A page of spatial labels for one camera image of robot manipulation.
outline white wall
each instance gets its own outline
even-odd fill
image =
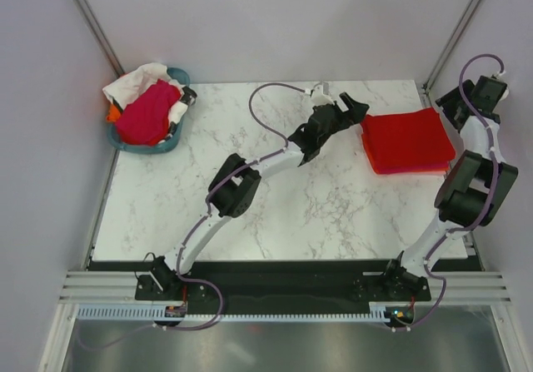
[[[0,21],[0,370],[26,372],[82,257],[113,75],[71,0],[0,0]]]
[[[127,71],[194,82],[424,82],[469,0],[88,0]]]
[[[494,221],[476,232],[481,255],[501,270],[510,285],[533,350],[533,0],[486,0],[434,88],[437,98],[457,86],[459,71],[472,56],[493,52],[503,58],[511,94],[501,115],[501,150],[519,168],[518,180]],[[472,66],[467,77],[497,71],[495,62]]]

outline laundry basket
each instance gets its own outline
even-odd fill
[[[167,68],[167,74],[170,78],[177,80],[182,85],[188,86],[191,84],[191,79],[189,75],[183,71],[181,68],[169,67]],[[163,143],[159,143],[155,146],[137,146],[137,145],[128,145],[120,140],[118,135],[117,128],[115,124],[109,124],[107,129],[107,139],[109,143],[112,144],[118,150],[129,151],[130,153],[137,154],[160,154],[167,153],[177,146],[177,143],[180,140],[180,135],[182,134],[183,128],[183,118],[177,123],[176,132],[174,135]]]

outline white cloth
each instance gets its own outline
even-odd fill
[[[124,110],[128,104],[136,101],[158,79],[177,87],[183,95],[182,85],[177,80],[172,79],[167,74],[167,66],[159,62],[140,66],[137,70],[118,78],[102,90],[109,102],[113,102],[114,99]],[[177,124],[186,111],[187,104],[176,102],[168,112],[168,123],[175,122]]]

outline marble surface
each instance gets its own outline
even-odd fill
[[[312,87],[313,82],[299,82]],[[257,125],[247,109],[259,84],[194,85],[198,101],[186,115],[182,139],[170,153],[121,152],[93,252],[94,260],[141,260],[165,254],[205,210],[207,187],[233,152],[245,158],[275,151],[282,140]],[[413,81],[330,82],[370,114],[421,109]],[[308,97],[268,87],[256,114],[291,134],[311,115]],[[248,212],[227,224],[200,260],[376,259],[398,256],[434,215],[442,176],[377,176],[361,144],[361,128],[337,133],[311,163],[259,186]],[[445,258],[465,258],[462,242]]]

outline red cloth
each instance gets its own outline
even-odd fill
[[[376,174],[445,171],[456,151],[435,110],[366,116],[363,146]]]
[[[129,145],[156,145],[167,135],[168,111],[181,96],[177,87],[158,80],[115,122],[120,139]]]

